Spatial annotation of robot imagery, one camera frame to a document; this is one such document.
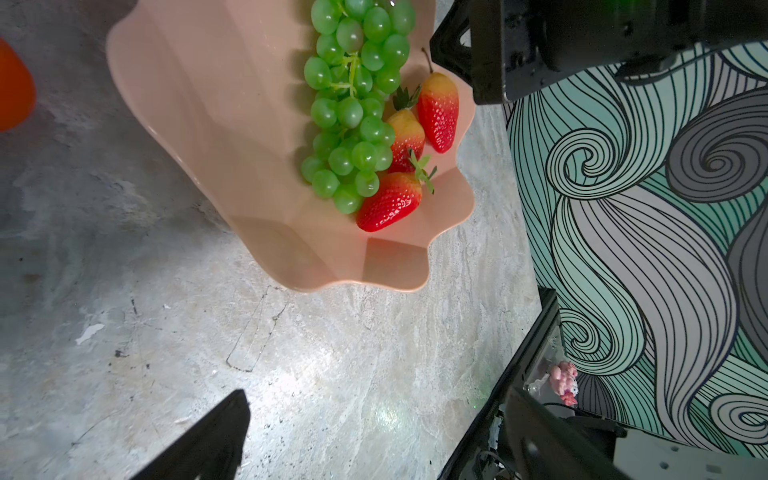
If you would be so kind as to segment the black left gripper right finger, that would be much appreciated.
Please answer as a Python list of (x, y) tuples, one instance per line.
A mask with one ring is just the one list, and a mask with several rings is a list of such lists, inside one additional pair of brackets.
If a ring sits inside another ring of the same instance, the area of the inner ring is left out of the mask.
[(506, 397), (505, 434), (524, 479), (627, 477), (586, 438), (515, 387)]

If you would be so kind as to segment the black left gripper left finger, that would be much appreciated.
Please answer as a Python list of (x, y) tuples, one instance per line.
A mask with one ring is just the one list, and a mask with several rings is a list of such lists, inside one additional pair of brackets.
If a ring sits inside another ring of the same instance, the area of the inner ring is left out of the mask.
[(133, 479), (234, 479), (250, 419), (245, 391), (234, 390)]

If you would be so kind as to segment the red strawberry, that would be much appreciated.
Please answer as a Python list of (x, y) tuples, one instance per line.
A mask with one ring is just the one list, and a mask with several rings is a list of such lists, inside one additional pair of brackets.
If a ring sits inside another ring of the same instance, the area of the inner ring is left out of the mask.
[(448, 152), (455, 140), (460, 99), (455, 83), (433, 69), (429, 53), (421, 49), (429, 68), (428, 78), (420, 85), (418, 118), (426, 139), (437, 153)]
[(407, 88), (399, 87), (393, 95), (394, 113), (386, 120), (395, 134), (391, 145), (392, 163), (387, 170), (388, 173), (413, 172), (415, 167), (411, 157), (414, 156), (417, 160), (422, 158), (426, 135), (412, 111), (418, 103), (420, 94), (421, 86), (418, 86), (412, 93)]
[(431, 171), (427, 171), (430, 160), (430, 156), (417, 159), (415, 152), (411, 150), (409, 161), (413, 171), (384, 175), (377, 193), (365, 200), (357, 213), (357, 227), (365, 232), (377, 232), (417, 210), (424, 191), (435, 193), (432, 177), (436, 174), (437, 167), (433, 166)]

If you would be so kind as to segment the green grape bunch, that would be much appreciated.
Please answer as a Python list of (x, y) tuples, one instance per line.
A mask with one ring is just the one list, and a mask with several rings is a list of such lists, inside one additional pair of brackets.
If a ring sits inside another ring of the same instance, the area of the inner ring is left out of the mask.
[(319, 132), (300, 171), (317, 197), (353, 215), (392, 163), (395, 134), (386, 120), (394, 93), (405, 88), (416, 12), (408, 1), (315, 0), (309, 19), (317, 38), (303, 75)]

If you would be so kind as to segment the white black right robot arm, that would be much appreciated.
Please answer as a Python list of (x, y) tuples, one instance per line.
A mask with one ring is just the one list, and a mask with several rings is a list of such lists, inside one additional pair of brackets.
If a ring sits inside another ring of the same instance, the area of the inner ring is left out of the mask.
[(662, 77), (696, 45), (719, 52), (766, 38), (764, 1), (456, 1), (430, 49), (486, 105), (611, 64), (621, 82)]

